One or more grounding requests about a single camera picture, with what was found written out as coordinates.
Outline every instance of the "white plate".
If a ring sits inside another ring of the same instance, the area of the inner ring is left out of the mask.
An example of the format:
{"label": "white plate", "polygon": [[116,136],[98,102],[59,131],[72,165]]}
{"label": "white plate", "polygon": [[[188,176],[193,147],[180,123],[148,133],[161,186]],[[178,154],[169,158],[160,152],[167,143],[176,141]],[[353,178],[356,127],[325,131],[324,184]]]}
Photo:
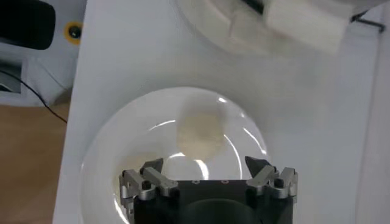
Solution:
{"label": "white plate", "polygon": [[206,39],[234,54],[287,54],[294,42],[268,28],[242,0],[176,0],[185,18]]}
{"label": "white plate", "polygon": [[[218,149],[178,149],[177,128],[195,114],[208,124],[220,122],[221,132],[218,125],[210,128],[221,135],[212,139]],[[145,161],[164,158],[162,173],[174,180],[246,179],[250,174],[245,156],[269,160],[257,126],[224,96],[197,88],[149,93],[119,110],[90,146],[80,181],[83,222],[127,223],[117,197],[118,176],[124,169],[138,170]]]}

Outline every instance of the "white machine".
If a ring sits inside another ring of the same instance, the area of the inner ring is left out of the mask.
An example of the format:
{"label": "white machine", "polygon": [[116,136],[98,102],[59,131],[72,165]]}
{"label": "white machine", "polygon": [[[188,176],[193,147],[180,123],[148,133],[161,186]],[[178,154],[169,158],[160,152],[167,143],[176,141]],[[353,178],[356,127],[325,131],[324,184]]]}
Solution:
{"label": "white machine", "polygon": [[[76,71],[85,0],[0,2],[0,70],[26,82],[47,103],[71,88]],[[0,72],[0,104],[42,106],[19,81]]]}

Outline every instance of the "white bowl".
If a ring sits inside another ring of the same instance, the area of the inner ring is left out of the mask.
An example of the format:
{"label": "white bowl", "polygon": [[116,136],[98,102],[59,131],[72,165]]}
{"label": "white bowl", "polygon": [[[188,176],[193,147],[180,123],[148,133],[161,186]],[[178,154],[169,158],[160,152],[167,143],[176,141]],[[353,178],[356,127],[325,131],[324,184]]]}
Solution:
{"label": "white bowl", "polygon": [[[221,132],[218,124],[210,128],[221,135],[211,141],[217,149],[183,152],[177,129],[197,114],[207,114],[201,122],[220,124]],[[224,96],[197,88],[149,93],[119,110],[90,145],[80,181],[83,222],[128,223],[117,196],[124,169],[138,170],[145,161],[164,158],[162,173],[173,180],[238,180],[250,178],[245,156],[269,160],[257,126]]]}

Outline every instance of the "white block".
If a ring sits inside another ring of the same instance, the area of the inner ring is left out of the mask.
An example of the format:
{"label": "white block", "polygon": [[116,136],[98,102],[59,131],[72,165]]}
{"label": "white block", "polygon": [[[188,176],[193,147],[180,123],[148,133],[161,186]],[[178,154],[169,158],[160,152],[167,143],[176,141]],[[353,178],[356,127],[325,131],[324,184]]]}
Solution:
{"label": "white block", "polygon": [[351,5],[333,0],[270,0],[264,20],[276,32],[335,54],[352,13]]}

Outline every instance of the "yellow ring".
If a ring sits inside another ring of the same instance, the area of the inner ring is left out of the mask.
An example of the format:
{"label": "yellow ring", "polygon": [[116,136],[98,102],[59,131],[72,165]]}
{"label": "yellow ring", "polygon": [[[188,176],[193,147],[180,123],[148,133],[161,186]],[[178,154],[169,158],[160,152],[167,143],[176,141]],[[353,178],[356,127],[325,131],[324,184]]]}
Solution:
{"label": "yellow ring", "polygon": [[76,21],[70,22],[70,23],[68,23],[68,24],[65,26],[65,29],[64,29],[64,31],[63,31],[63,35],[64,35],[65,39],[67,39],[70,43],[75,44],[75,45],[79,45],[79,44],[80,44],[80,38],[78,38],[78,39],[73,38],[73,37],[69,34],[69,29],[70,29],[70,27],[72,27],[72,26],[78,26],[78,27],[80,27],[80,29],[83,28],[83,24],[82,24],[82,23],[79,23],[79,22],[76,22]]}

